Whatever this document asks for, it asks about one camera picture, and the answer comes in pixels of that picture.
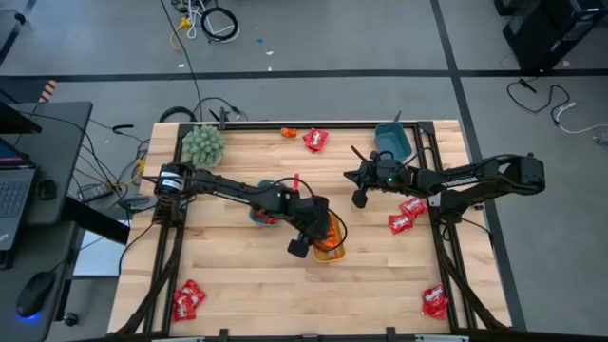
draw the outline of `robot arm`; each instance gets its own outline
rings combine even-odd
[[[535,195],[544,190],[544,168],[532,154],[526,157],[501,155],[445,171],[433,171],[381,159],[377,152],[371,152],[369,161],[354,147],[352,149],[362,159],[361,165],[356,171],[345,172],[344,176],[359,187],[352,196],[358,208],[365,207],[368,190],[382,190],[430,198],[431,206],[438,207],[442,218],[460,222],[461,215],[471,205],[506,194]],[[463,191],[451,189],[470,184],[473,186]]]
[[[207,170],[193,170],[183,163],[166,164],[161,169],[155,194],[164,205],[159,206],[160,220],[179,219],[180,201],[196,194],[210,194],[251,206],[264,215],[283,219],[298,232],[288,252],[305,257],[309,246],[315,241],[324,240],[330,229],[329,201],[312,195],[302,199],[297,190],[277,183],[265,187],[255,187],[242,182],[225,179]]]

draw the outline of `wooden table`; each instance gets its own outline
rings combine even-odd
[[[458,121],[435,121],[434,126],[443,167],[469,163]],[[172,161],[178,128],[178,123],[154,126],[145,175],[158,175]],[[178,286],[192,278],[207,297],[196,320],[173,323],[171,335],[217,336],[221,328],[230,329],[231,335],[383,334],[386,327],[395,327],[397,333],[449,332],[446,321],[421,315],[422,291],[440,282],[428,215],[419,217],[411,231],[394,236],[388,216],[399,214],[398,205],[408,198],[369,192],[367,207],[357,209],[351,202],[355,186],[342,173],[360,163],[351,144],[364,155],[374,149],[373,129],[329,131],[329,143],[318,154],[304,147],[299,138],[303,130],[296,139],[283,138],[277,130],[224,131],[226,156],[213,172],[250,184],[299,173],[348,225],[346,257],[322,264],[312,253],[305,259],[291,256],[286,247],[296,236],[293,227],[284,222],[259,227],[249,219],[248,206],[198,196],[188,209]],[[413,142],[410,130],[407,134]],[[427,158],[432,161],[430,153]],[[152,190],[152,183],[142,183],[143,194],[152,195]],[[306,190],[300,191],[305,196]],[[150,211],[134,218],[129,240],[149,225],[151,216]],[[485,225],[482,212],[469,210],[465,217]],[[468,223],[458,224],[457,230],[470,286],[508,325],[487,233]],[[124,257],[109,331],[124,324],[147,292],[158,238],[159,227],[154,227]],[[167,255],[172,245],[170,238]],[[452,288],[464,326],[461,297],[455,284]],[[161,326],[164,299],[161,294],[153,330]]]

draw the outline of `small orange object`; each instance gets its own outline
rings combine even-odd
[[[295,128],[281,128],[281,134],[285,138],[294,138],[297,135]]]

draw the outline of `gray floor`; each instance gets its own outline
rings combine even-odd
[[[220,3],[241,21],[241,36],[226,45],[208,45],[201,37],[187,41],[195,71],[447,68],[427,0],[385,0],[383,6],[365,0]],[[505,56],[504,68],[517,67],[501,34],[505,19],[491,1],[440,4],[458,68],[500,69]],[[183,55],[169,46],[170,28],[158,2],[39,0],[29,20],[30,28],[22,30],[0,66],[1,75],[188,72],[179,67]],[[608,67],[607,30],[592,31],[564,58],[568,67]],[[464,78],[463,84],[484,156],[535,152],[545,162],[545,192],[497,200],[527,328],[608,335],[603,319],[608,296],[602,291],[608,281],[602,271],[608,257],[602,229],[608,221],[603,210],[608,150],[592,142],[593,133],[565,134],[548,112],[533,115],[514,105],[505,88],[515,80]],[[541,105],[554,83],[578,103],[564,114],[568,127],[608,123],[608,77],[540,79],[534,84],[539,96],[514,92],[531,106]],[[199,86],[202,96],[224,97],[251,120],[389,119],[399,109],[403,119],[460,119],[447,78],[226,80],[199,81]],[[93,119],[134,124],[133,134],[147,137],[167,107],[193,107],[196,93],[190,81],[60,83],[52,101],[91,101]],[[210,103],[206,108],[218,107]],[[93,123],[88,132],[100,158],[116,173],[132,159],[136,142]],[[82,161],[78,166],[89,169]],[[70,303],[87,291],[95,291],[95,302],[75,309],[86,317],[80,328],[54,327],[51,336],[103,334],[107,317],[102,313],[111,309],[113,287],[115,281],[107,279],[75,286]]]

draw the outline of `laptop screen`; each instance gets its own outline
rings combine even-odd
[[[25,161],[17,152],[15,152],[14,149],[8,145],[7,142],[0,139],[0,164],[16,162]]]

